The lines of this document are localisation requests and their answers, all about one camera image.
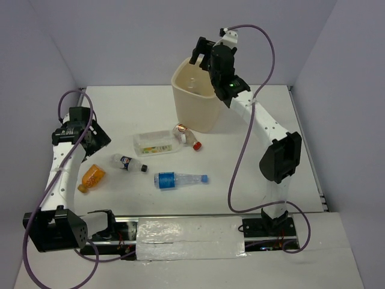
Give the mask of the orange juice bottle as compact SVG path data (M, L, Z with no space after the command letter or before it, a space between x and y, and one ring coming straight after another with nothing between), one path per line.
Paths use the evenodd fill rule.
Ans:
M95 188L104 178L106 171L96 164L93 164L82 177L78 190L81 193L87 193L89 189Z

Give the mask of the blue label water bottle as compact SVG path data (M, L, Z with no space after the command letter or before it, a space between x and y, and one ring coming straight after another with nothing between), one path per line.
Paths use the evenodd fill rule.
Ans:
M197 81L195 78L190 78L186 83L186 90L191 93L196 93L197 91Z

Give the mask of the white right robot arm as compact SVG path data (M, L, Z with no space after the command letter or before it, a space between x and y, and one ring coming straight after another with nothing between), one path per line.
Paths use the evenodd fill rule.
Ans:
M202 56L200 68L207 71L216 97L249 123L248 134L255 134L265 152L259 169L266 179L267 205L261 210L261 227L276 235L288 218L287 198L291 177L300 163L302 138L282 127L257 101L250 86L235 73L237 37L223 36L213 42L200 37L190 64Z

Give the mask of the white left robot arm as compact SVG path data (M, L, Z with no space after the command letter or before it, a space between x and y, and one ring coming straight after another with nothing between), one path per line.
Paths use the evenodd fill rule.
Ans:
M95 234L104 240L117 235L111 210L78 216L75 191L81 164L110 143L110 138L91 117L87 107L72 107L62 126L52 133L53 162L47 184L48 195L37 213L26 213L23 226L39 252L82 249Z

